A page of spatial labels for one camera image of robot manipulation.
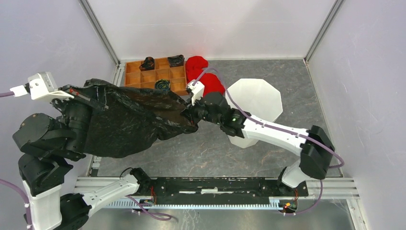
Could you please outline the black plastic trash bag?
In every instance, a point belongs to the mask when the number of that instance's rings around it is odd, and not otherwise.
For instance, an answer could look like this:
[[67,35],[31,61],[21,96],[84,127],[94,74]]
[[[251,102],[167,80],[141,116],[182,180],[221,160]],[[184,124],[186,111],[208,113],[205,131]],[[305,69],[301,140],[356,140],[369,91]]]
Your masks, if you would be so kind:
[[84,147],[87,154],[124,158],[147,150],[157,140],[198,130],[181,114],[186,101],[172,91],[118,87],[100,79],[87,80],[83,88],[108,106],[91,117]]

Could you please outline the white plastic trash bin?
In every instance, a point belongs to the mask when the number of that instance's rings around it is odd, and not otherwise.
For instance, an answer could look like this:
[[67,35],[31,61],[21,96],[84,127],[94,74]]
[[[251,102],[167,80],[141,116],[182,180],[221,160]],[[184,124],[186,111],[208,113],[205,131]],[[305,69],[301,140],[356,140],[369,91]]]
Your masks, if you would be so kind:
[[263,79],[239,79],[227,88],[227,103],[236,102],[242,110],[265,121],[274,122],[283,112],[281,93]]

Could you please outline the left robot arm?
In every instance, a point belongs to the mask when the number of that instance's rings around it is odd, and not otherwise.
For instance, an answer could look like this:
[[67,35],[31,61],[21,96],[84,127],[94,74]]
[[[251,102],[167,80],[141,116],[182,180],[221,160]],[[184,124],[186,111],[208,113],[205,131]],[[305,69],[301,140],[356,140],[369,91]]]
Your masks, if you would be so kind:
[[106,92],[99,87],[56,89],[39,83],[28,87],[33,100],[49,102],[62,116],[43,113],[27,117],[13,134],[23,153],[18,161],[28,197],[26,220],[36,230],[78,230],[100,209],[127,195],[145,195],[150,181],[133,175],[87,193],[61,195],[68,160],[85,157],[90,122],[108,109]]

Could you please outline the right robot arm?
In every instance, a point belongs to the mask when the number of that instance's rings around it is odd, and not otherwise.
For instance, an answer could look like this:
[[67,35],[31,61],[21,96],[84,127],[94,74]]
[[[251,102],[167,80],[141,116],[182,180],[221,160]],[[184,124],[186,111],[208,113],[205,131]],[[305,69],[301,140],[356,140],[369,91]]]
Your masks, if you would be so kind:
[[334,146],[319,126],[310,129],[293,128],[260,119],[249,112],[231,107],[218,92],[199,100],[189,100],[181,113],[194,124],[203,120],[216,125],[231,137],[253,139],[286,149],[299,160],[286,167],[277,181],[277,191],[290,195],[308,179],[325,179],[333,158]]

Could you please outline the black green bag roll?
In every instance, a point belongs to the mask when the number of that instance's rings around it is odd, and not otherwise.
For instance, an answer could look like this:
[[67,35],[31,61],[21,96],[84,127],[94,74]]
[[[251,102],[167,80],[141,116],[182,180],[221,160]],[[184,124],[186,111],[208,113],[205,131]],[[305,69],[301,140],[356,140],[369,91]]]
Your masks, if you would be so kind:
[[154,88],[161,91],[170,91],[170,81],[167,79],[160,79],[155,82]]

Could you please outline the red cloth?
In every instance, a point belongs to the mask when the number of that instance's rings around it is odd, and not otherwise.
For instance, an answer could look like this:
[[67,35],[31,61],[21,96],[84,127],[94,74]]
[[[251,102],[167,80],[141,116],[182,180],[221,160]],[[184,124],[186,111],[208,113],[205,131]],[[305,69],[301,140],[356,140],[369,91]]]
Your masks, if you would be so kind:
[[[187,82],[197,79],[205,68],[209,66],[206,59],[201,56],[193,56],[186,60],[185,70]],[[205,73],[199,81],[204,85],[203,96],[211,92],[219,92],[222,95],[225,93],[225,88],[221,84],[218,77],[210,72]]]

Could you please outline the black bag roll right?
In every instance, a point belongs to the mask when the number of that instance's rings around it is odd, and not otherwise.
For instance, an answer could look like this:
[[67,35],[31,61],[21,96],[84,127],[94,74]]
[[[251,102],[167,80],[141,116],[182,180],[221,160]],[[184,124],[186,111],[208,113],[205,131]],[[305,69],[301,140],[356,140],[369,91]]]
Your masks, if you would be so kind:
[[184,65],[185,57],[184,55],[176,55],[167,57],[167,61],[170,68],[180,67]]

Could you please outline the wooden compartment tray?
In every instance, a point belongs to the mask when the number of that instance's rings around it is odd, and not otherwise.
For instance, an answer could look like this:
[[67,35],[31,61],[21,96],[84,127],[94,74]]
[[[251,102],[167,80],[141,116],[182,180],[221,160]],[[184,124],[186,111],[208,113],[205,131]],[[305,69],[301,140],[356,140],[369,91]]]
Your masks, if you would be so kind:
[[179,96],[187,95],[187,77],[185,63],[183,66],[170,68],[167,57],[154,58],[155,69],[140,71],[139,66],[144,61],[131,61],[125,64],[124,86],[141,89],[155,89],[155,82],[160,79],[170,81],[170,91]]

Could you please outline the black bag roll left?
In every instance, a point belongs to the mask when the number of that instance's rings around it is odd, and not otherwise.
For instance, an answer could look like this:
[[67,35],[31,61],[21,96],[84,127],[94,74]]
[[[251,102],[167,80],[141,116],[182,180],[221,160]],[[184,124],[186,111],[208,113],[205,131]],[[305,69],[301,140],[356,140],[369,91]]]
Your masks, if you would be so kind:
[[149,71],[155,69],[155,59],[153,57],[146,57],[139,66],[140,71]]

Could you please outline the left aluminium corner post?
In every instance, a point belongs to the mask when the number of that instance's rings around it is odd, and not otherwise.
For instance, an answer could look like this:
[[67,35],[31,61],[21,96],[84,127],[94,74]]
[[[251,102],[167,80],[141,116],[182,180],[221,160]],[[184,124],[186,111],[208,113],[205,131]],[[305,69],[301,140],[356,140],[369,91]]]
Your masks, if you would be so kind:
[[113,46],[111,45],[105,31],[102,28],[94,10],[92,9],[90,2],[88,0],[79,0],[79,3],[84,10],[86,16],[88,17],[93,29],[95,30],[96,34],[100,38],[103,46],[105,47],[109,57],[113,61],[116,66],[120,65],[120,59],[118,58],[116,52],[114,51]]

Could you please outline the aluminium corner post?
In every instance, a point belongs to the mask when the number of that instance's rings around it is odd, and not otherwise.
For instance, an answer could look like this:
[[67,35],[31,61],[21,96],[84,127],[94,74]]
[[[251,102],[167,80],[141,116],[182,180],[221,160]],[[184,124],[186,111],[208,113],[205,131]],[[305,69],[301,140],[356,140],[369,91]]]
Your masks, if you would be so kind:
[[326,35],[329,27],[333,23],[336,15],[338,14],[338,12],[339,12],[339,10],[342,7],[342,4],[344,2],[345,2],[344,0],[335,0],[334,1],[334,4],[332,5],[331,9],[329,10],[325,20],[323,21],[319,31],[316,34],[316,37],[314,38],[310,48],[308,49],[308,52],[306,53],[306,55],[305,55],[305,57],[303,59],[306,66],[308,66],[311,58],[315,54],[318,46],[322,42],[324,36]]
[[88,0],[79,0],[79,3],[84,10],[86,16],[88,17],[93,29],[95,30],[96,34],[100,38],[103,46],[105,47],[109,57],[113,61],[116,66],[120,65],[120,59],[118,58],[116,52],[114,51],[113,46],[111,45],[105,31],[102,28],[94,10],[92,9],[90,2]]

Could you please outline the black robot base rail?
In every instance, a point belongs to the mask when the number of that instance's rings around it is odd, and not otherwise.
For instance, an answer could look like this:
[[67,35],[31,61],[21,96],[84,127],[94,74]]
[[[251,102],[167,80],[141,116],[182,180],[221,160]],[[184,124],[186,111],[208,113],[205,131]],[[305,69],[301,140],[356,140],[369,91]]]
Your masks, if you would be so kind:
[[266,204],[271,197],[297,198],[309,195],[306,182],[288,188],[279,179],[267,177],[156,177],[141,168],[127,168],[121,176],[132,175],[140,182],[135,196],[159,204]]

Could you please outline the right aluminium corner post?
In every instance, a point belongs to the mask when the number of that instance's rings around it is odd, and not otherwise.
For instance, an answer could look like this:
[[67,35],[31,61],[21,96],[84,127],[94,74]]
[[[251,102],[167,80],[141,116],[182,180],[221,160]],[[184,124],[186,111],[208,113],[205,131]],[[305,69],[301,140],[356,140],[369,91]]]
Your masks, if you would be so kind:
[[342,7],[342,4],[344,2],[345,2],[344,0],[335,0],[334,1],[334,4],[332,5],[331,9],[329,10],[325,20],[323,21],[319,31],[316,34],[316,37],[314,38],[310,48],[308,49],[308,52],[306,53],[306,55],[305,55],[305,57],[303,59],[306,66],[308,66],[311,58],[315,54],[318,46],[322,42],[324,36],[326,35],[329,27],[333,23],[336,15],[338,14],[338,12],[339,12],[339,10]]

